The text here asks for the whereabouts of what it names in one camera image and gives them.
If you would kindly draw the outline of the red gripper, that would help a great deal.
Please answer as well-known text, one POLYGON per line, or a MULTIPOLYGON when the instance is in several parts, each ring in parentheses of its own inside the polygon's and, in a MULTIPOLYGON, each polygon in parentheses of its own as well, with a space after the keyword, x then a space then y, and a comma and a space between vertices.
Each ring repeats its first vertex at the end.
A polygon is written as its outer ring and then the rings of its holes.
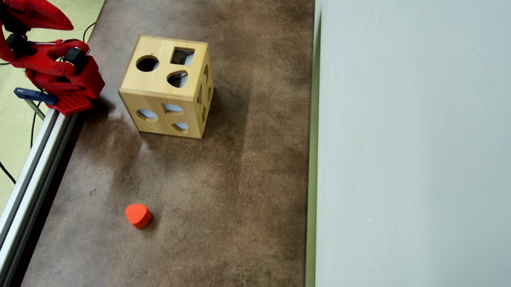
POLYGON ((26 34, 33 28, 70 31, 72 22, 47 0, 0 0, 0 24, 6 31, 26 34))

